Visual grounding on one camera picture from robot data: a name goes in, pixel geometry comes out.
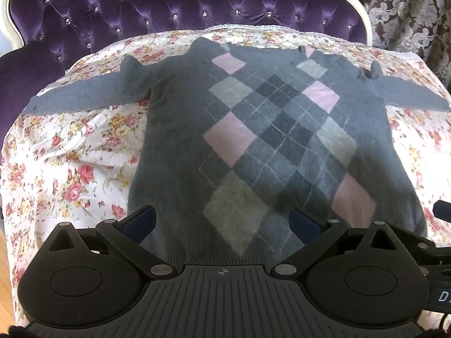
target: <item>damask curtain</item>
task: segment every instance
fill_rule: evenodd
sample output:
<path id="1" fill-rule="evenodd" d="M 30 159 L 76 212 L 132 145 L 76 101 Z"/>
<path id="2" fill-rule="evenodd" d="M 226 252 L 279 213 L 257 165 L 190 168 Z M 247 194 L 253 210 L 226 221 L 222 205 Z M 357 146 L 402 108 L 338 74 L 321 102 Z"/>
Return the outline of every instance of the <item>damask curtain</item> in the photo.
<path id="1" fill-rule="evenodd" d="M 373 23 L 373 45 L 415 52 L 451 84 L 451 0 L 360 0 Z"/>

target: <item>wooden floor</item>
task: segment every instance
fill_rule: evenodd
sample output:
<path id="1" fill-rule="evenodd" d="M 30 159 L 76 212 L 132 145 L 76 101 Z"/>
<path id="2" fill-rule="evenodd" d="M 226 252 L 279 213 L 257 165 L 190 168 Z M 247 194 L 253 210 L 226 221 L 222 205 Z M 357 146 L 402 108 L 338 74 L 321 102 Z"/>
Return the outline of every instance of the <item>wooden floor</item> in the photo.
<path id="1" fill-rule="evenodd" d="M 0 333 L 7 333 L 14 324 L 9 270 L 5 236 L 0 232 Z"/>

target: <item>bed sheet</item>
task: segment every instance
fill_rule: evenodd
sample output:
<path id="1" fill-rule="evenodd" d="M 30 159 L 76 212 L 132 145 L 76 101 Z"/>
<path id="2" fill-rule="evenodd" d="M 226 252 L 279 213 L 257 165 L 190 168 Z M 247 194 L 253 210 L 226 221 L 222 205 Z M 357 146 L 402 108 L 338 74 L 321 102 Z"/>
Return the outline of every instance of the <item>bed sheet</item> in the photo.
<path id="1" fill-rule="evenodd" d="M 349 43 L 317 33 L 269 27 L 222 26 L 208 31 L 154 33 L 116 42 L 80 59 L 53 87 L 119 69 L 130 54 L 143 64 L 184 54 L 198 37 L 255 47 L 297 48 L 309 45 L 340 54 L 370 68 L 381 63 L 386 75 L 424 85 L 451 102 L 441 82 L 414 54 L 398 54 Z M 451 114 L 387 107 L 395 149 L 409 175 L 428 220 L 428 237 L 439 246 L 451 240 L 451 228 L 434 220 L 432 205 L 451 199 L 444 168 L 451 156 Z M 127 196 L 144 139 L 147 103 L 119 105 L 90 112 L 24 116 L 5 138 L 1 195 L 16 323 L 27 320 L 17 300 L 17 285 L 25 268 L 53 227 L 70 221 L 76 228 L 127 214 Z M 424 312 L 423 327 L 437 326 L 441 315 Z"/>

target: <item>ribbed black plate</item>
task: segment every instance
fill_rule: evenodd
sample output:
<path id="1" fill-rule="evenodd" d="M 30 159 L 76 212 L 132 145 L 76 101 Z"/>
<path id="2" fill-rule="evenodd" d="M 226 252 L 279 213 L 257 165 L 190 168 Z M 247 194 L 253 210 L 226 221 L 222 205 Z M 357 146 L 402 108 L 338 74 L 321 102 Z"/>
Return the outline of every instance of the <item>ribbed black plate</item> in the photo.
<path id="1" fill-rule="evenodd" d="M 413 338 L 413 322 L 364 330 L 333 321 L 296 282 L 273 279 L 261 266 L 187 266 L 174 279 L 152 282 L 116 320 L 82 330 L 32 323 L 41 338 Z"/>

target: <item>purple tufted headboard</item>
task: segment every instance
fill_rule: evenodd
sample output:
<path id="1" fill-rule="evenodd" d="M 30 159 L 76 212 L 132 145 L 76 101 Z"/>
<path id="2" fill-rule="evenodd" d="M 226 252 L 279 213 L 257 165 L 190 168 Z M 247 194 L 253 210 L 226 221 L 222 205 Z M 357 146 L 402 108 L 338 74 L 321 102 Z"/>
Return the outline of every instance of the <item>purple tufted headboard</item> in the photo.
<path id="1" fill-rule="evenodd" d="M 368 19 L 356 11 L 355 2 L 9 0 L 6 15 L 15 25 L 15 38 L 19 37 L 24 46 L 0 58 L 0 138 L 31 96 L 63 76 L 81 57 L 117 40 L 231 23 L 281 25 L 367 43 Z"/>

